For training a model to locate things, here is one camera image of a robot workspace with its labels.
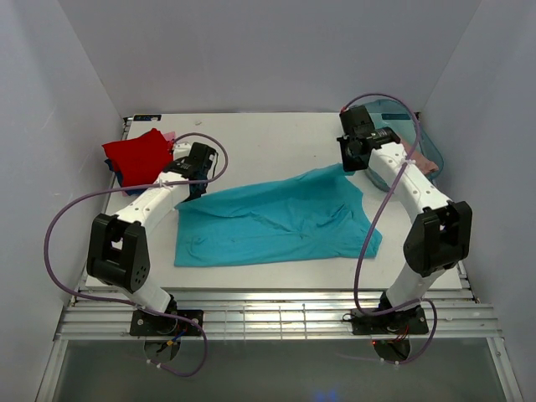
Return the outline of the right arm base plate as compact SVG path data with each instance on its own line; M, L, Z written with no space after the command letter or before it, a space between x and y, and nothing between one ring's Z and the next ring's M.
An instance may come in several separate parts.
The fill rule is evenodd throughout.
M351 324L353 335L426 335L429 332L421 307L381 316L364 316L353 309L343 315L342 321Z

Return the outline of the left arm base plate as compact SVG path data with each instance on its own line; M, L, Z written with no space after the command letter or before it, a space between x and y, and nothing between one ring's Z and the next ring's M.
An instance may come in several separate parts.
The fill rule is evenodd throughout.
M131 318L129 334L136 337L174 337L183 333L184 336L200 336L201 332L189 323L152 315L135 310Z

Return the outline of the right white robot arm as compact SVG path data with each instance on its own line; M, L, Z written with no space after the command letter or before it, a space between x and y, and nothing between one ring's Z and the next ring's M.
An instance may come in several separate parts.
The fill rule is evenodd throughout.
M467 257L472 209L467 202L454 202L438 190L394 130L377 128L365 106L347 107L339 118L344 171L377 173L389 185L386 196L398 198L411 222L402 248L401 272L382 295L377 310L358 311L358 320L388 324L413 313L431 285Z

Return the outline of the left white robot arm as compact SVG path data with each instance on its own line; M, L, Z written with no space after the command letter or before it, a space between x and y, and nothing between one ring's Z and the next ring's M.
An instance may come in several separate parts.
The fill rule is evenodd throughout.
M183 143L153 187L114 214L99 214L91 226L87 275L119 289L138 307L169 314L172 296L150 278L147 236L176 205L206 193L217 159L208 145Z

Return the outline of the teal t shirt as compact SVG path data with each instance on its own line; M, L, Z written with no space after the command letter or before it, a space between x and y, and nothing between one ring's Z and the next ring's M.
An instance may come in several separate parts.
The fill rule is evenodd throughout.
M258 265L374 258L382 235L369 232L363 193L341 164L181 203L176 267Z

